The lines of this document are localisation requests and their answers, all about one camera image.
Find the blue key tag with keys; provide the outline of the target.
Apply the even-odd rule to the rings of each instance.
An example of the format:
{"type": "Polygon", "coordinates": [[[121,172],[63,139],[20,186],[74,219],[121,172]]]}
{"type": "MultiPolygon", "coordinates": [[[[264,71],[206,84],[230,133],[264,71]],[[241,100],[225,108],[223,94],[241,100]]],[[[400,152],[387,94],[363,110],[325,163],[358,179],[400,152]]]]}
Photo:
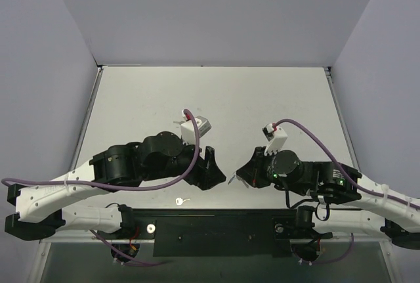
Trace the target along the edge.
{"type": "Polygon", "coordinates": [[[249,185],[247,184],[247,182],[245,180],[243,180],[241,177],[239,177],[236,173],[233,173],[231,178],[228,180],[228,184],[230,185],[234,181],[239,181],[240,183],[242,183],[245,186],[245,188],[249,188],[249,185]]]}

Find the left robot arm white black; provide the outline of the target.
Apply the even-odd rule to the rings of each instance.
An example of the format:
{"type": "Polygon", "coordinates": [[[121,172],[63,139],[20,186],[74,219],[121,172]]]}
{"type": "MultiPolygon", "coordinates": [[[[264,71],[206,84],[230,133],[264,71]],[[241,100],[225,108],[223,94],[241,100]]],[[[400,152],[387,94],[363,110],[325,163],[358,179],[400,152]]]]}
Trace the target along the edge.
{"type": "Polygon", "coordinates": [[[15,212],[5,218],[5,232],[25,241],[46,239],[63,230],[98,230],[116,238],[132,238],[139,233],[132,208],[77,203],[164,178],[181,177],[200,190],[225,182],[214,148],[206,147],[203,156],[200,152],[201,148],[164,131],[142,142],[111,146],[47,183],[31,185],[3,179],[8,186],[7,200],[15,207],[15,212]]]}

